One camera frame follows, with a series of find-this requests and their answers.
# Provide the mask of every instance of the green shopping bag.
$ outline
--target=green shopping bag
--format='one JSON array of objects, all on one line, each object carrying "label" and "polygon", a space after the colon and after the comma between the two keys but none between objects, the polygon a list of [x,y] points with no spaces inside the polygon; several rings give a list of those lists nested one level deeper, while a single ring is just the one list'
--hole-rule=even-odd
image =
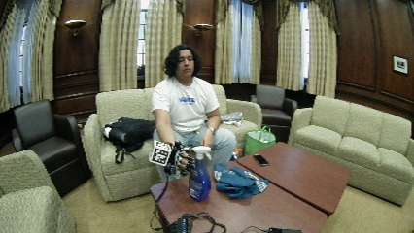
[{"label": "green shopping bag", "polygon": [[250,155],[274,144],[276,137],[270,132],[269,126],[249,131],[246,135],[245,155]]}]

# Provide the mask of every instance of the jeans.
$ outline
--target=jeans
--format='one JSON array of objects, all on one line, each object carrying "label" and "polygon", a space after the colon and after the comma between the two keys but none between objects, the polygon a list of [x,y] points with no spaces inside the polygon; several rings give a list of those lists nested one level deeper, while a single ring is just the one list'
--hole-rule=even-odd
[{"label": "jeans", "polygon": [[[176,141],[180,141],[185,147],[194,147],[200,145],[200,141],[205,132],[208,130],[208,126],[204,124],[200,128],[200,132],[190,133],[178,133],[174,132]],[[155,140],[160,140],[159,132],[155,131]],[[233,132],[225,128],[218,128],[214,134],[213,146],[210,149],[210,161],[208,162],[208,168],[212,168],[214,164],[228,163],[230,157],[233,155],[233,151],[236,148],[236,136]],[[164,167],[157,165],[159,173],[161,176],[161,180],[166,182],[166,173],[164,171]],[[181,175],[177,172],[168,176],[168,180],[180,179]]]}]

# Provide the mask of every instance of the gray armchair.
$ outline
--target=gray armchair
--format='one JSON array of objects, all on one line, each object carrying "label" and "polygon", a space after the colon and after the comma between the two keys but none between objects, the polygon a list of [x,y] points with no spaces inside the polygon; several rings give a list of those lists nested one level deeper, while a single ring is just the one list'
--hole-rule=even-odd
[{"label": "gray armchair", "polygon": [[297,101],[285,97],[282,87],[258,84],[252,102],[261,107],[262,126],[270,127],[278,142],[288,143],[293,116],[298,108]]},{"label": "gray armchair", "polygon": [[32,150],[0,157],[0,232],[76,232],[75,219]]}]

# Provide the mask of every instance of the spray bottle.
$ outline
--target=spray bottle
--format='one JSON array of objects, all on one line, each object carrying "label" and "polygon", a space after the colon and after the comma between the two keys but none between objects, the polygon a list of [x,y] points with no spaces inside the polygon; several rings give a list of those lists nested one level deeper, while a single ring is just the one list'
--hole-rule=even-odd
[{"label": "spray bottle", "polygon": [[208,167],[205,165],[205,156],[210,159],[210,148],[206,146],[193,147],[193,152],[197,154],[196,157],[196,171],[190,174],[190,197],[202,202],[209,195],[210,191],[210,180],[208,174]]}]

